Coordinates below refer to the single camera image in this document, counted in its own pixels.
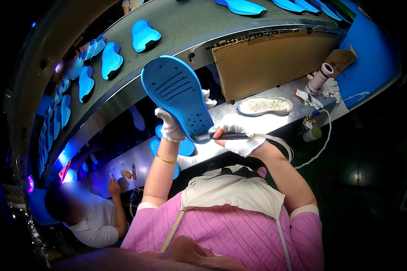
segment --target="worker's hand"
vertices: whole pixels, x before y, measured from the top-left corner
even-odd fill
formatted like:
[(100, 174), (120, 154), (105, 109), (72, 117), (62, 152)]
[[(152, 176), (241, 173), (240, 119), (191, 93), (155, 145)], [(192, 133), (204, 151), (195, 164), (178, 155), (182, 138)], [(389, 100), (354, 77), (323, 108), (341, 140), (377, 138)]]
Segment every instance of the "worker's hand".
[[(209, 90), (203, 89), (202, 95), (204, 96), (206, 108), (213, 108), (217, 104), (216, 100), (208, 98), (210, 96)], [(163, 120), (163, 127), (161, 128), (163, 138), (173, 142), (185, 140), (185, 134), (182, 132), (178, 122), (167, 111), (157, 108), (155, 115)]]
[[(243, 116), (236, 114), (225, 115), (218, 125), (214, 125), (210, 128), (209, 133), (215, 133), (214, 138), (220, 137), (223, 132), (231, 133), (247, 133), (252, 131), (246, 131), (242, 126)], [(249, 138), (249, 139), (236, 139), (236, 140), (215, 140), (215, 142), (225, 149), (232, 151), (233, 153), (239, 154), (243, 157), (247, 157), (250, 153), (258, 148), (262, 143), (265, 142), (265, 138)]]
[(121, 194), (121, 187), (119, 186), (119, 183), (114, 179), (112, 174), (110, 175), (107, 190), (109, 191), (111, 197), (120, 196)]

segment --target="woman's left hand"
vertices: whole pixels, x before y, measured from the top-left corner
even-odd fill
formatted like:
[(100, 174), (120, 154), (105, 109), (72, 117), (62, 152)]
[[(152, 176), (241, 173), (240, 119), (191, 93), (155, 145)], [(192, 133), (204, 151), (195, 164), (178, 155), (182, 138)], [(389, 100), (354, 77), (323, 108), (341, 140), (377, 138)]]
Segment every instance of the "woman's left hand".
[[(210, 96), (209, 90), (203, 89), (202, 95), (205, 100), (206, 108), (210, 109), (216, 106), (217, 101), (208, 98)], [(166, 138), (168, 141), (173, 142), (185, 140), (185, 134), (182, 132), (181, 127), (179, 126), (175, 118), (172, 117), (172, 115), (161, 108), (157, 108), (155, 110), (155, 115), (163, 120), (163, 127), (161, 129), (163, 138)]]

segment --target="stainless steel table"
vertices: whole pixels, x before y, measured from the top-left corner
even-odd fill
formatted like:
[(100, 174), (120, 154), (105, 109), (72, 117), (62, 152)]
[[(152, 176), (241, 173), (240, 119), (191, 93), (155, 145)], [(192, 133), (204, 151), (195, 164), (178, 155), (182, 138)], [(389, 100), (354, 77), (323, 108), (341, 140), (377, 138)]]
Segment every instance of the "stainless steel table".
[[(241, 123), (250, 133), (271, 133), (282, 126), (285, 126), (291, 122), (297, 121), (304, 118), (308, 114), (312, 113), (315, 109), (312, 107), (305, 107), (304, 102), (297, 96), (294, 96), (295, 89), (304, 89), (308, 82), (307, 77), (302, 77), (300, 79), (291, 81), (287, 84), (283, 84), (278, 88), (272, 88), (257, 94), (264, 97), (284, 97), (293, 103), (293, 110), (286, 116), (270, 113), (259, 117), (250, 117), (242, 115), (237, 110), (237, 103), (230, 105), (223, 103), (209, 110), (211, 117), (215, 124), (217, 124), (220, 119), (226, 114), (239, 114), (241, 115)], [(322, 95), (316, 96), (316, 98), (328, 108), (336, 104), (335, 98), (324, 98)], [(146, 181), (147, 173), (151, 167), (152, 156), (151, 150), (149, 149), (148, 139), (136, 147), (130, 149), (129, 151), (123, 153), (117, 158), (111, 160), (105, 164), (101, 169), (89, 174), (85, 183), (89, 186), (92, 193), (101, 195), (102, 197), (110, 197), (107, 191), (107, 181), (109, 180), (109, 172), (118, 179), (121, 186), (121, 191), (125, 192), (133, 189), (135, 186), (139, 187), (144, 185)], [(221, 155), (227, 150), (222, 148), (222, 146), (217, 145), (213, 140), (206, 144), (195, 144), (197, 154), (191, 157), (178, 156), (178, 164), (181, 170), (192, 167), (203, 161)], [(120, 171), (126, 170), (131, 172), (131, 164), (134, 163), (136, 167), (137, 179), (127, 180), (121, 177)]]

